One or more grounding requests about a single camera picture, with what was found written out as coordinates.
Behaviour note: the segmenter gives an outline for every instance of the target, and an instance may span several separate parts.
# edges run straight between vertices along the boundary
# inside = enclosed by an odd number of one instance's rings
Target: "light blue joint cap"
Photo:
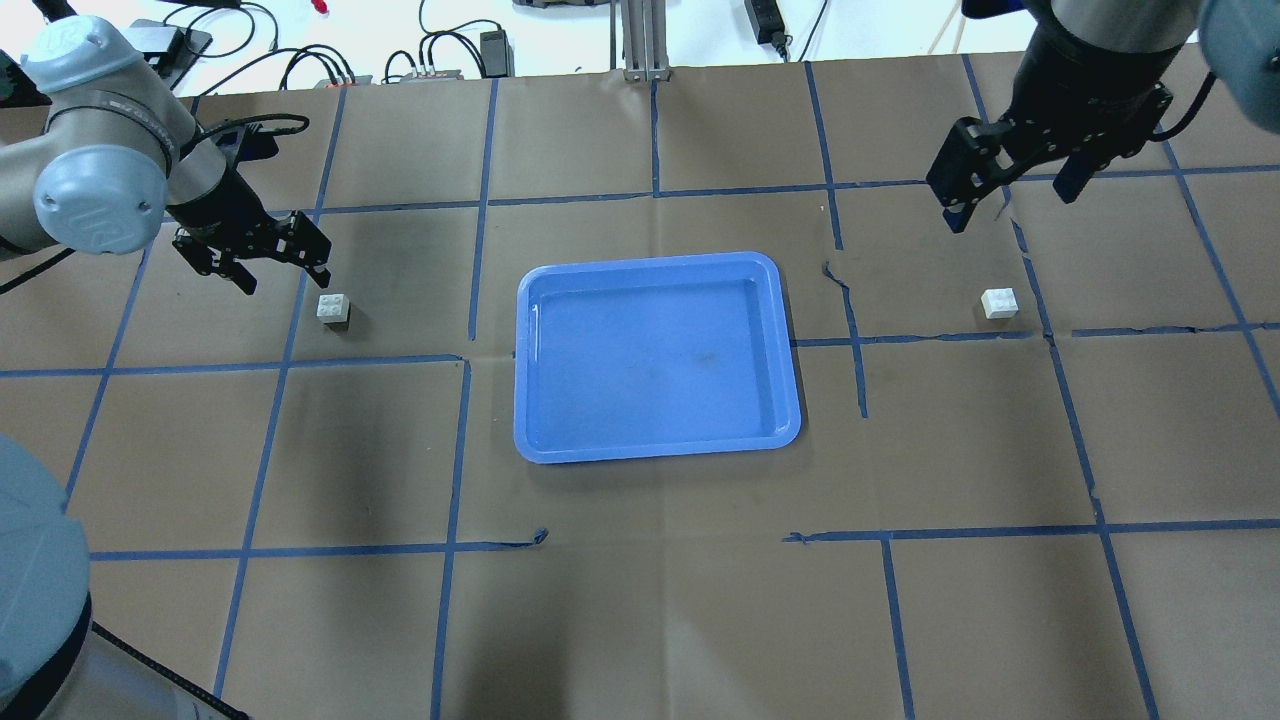
[[[1244,115],[1280,133],[1280,3],[1206,0],[1201,50]]]
[[[84,529],[38,460],[0,436],[0,697],[67,642],[88,597]]]
[[[122,255],[155,240],[166,192],[164,173],[142,152],[87,145],[54,158],[36,179],[32,202],[58,242]]]
[[[72,15],[50,23],[22,56],[22,69],[49,95],[95,81],[142,59],[111,23]]]

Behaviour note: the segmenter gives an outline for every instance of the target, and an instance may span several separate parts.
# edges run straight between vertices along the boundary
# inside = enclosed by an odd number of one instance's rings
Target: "blue plastic tray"
[[[520,454],[576,462],[782,447],[800,401],[759,252],[549,265],[516,304]]]

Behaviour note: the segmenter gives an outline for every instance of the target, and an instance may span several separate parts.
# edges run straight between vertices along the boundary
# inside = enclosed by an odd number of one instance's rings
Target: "robotic arm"
[[[49,24],[22,67],[52,105],[44,135],[0,147],[0,260],[56,242],[133,252],[168,209],[182,227],[174,247],[202,275],[251,295],[257,281],[239,260],[271,258],[329,284],[329,240],[301,211],[268,215],[236,172],[278,151],[268,133],[205,132],[101,18]]]
[[[965,14],[1021,6],[1038,27],[1009,110],[991,123],[956,120],[927,176],[952,232],[1036,165],[1065,158],[1053,188],[1074,202],[1114,159],[1170,137],[1156,135],[1172,101],[1160,78],[1197,26],[1213,72],[1202,95],[1216,74],[1251,120],[1280,133],[1275,0],[965,0]]]

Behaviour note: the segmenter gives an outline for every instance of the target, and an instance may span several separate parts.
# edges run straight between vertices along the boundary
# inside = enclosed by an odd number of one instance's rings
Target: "white cube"
[[[982,293],[982,309],[988,320],[1002,320],[1018,314],[1018,299],[1011,287],[993,287]]]
[[[346,295],[321,295],[316,318],[326,325],[346,323],[351,318],[351,300]]]

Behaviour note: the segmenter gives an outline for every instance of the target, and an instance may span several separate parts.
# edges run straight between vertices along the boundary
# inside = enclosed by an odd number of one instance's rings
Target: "metal bracket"
[[[667,0],[621,0],[623,77],[627,82],[671,79],[667,61]]]

